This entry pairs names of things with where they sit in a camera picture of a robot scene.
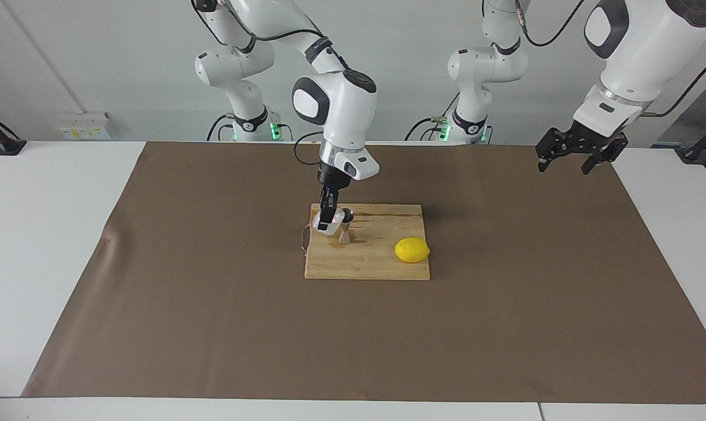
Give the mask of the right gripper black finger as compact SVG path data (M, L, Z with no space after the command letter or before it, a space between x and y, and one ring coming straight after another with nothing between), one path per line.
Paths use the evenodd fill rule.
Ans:
M321 192L321 226L328 226L333 222L337 209L337 189L323 187Z

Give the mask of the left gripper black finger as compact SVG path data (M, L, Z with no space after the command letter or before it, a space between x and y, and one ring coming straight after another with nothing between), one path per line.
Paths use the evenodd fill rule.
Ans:
M593 152L591 152L585 163L581 165L583 175L588 175L601 163L615 161L626 146L628 146L628 138L626 136L615 136L604 147L594 146Z
M546 171L553 160L570 154L567 139L569 139L569 134L555 127L551 127L543 135L535 146L538 157L538 171Z

